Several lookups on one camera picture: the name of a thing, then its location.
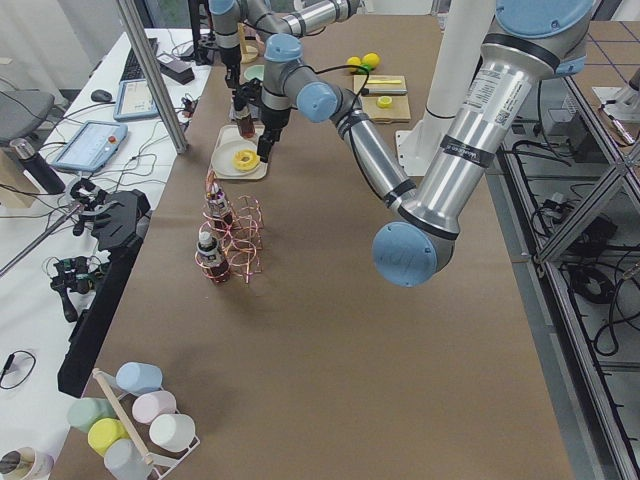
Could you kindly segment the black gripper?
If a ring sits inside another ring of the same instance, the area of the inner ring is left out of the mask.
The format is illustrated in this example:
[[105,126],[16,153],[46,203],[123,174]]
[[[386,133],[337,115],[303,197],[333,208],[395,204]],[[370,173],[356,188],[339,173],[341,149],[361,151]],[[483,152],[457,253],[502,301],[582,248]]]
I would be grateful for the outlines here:
[[261,94],[262,81],[259,79],[251,79],[232,91],[233,106],[235,108],[243,108],[247,105],[253,105],[261,108],[263,104]]

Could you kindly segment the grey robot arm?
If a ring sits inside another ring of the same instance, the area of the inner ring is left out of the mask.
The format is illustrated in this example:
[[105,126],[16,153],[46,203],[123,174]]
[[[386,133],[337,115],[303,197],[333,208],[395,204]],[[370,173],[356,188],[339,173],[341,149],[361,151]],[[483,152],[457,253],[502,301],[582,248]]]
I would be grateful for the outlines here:
[[385,173],[380,190],[400,221],[373,240],[379,274],[413,287],[442,270],[460,233],[458,217],[493,161],[533,85],[585,63],[589,1],[497,1],[479,49],[482,65],[420,184]]
[[[331,121],[351,148],[368,185],[386,207],[397,209],[414,197],[416,185],[363,111],[357,95],[323,81],[303,60],[300,39],[356,14],[356,1],[321,1],[286,16],[276,15],[266,1],[211,1],[216,43],[226,66],[225,81],[234,96],[260,107],[264,132],[257,153],[269,161],[273,145],[295,108],[313,123]],[[263,81],[242,84],[239,26],[248,23],[265,43]]]

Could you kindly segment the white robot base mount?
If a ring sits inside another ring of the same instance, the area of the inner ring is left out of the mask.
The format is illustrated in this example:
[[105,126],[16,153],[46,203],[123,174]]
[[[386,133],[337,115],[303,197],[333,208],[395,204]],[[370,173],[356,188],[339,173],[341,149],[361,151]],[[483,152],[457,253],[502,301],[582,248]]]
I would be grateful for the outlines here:
[[438,52],[423,118],[397,132],[400,164],[423,176],[465,99],[481,63],[480,46],[495,14],[494,1],[453,1]]

